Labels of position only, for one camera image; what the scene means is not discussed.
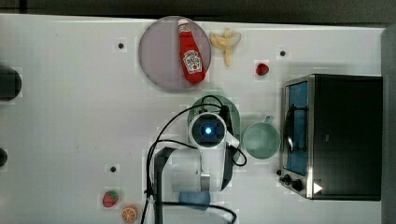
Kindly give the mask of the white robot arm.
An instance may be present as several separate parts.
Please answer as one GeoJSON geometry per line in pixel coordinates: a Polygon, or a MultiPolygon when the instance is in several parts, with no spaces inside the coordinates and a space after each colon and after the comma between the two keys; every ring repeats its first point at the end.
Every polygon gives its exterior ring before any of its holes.
{"type": "Polygon", "coordinates": [[[185,149],[164,147],[154,157],[154,223],[164,224],[165,206],[206,210],[210,194],[224,190],[233,176],[239,140],[228,112],[201,113],[188,125],[185,149]]]}

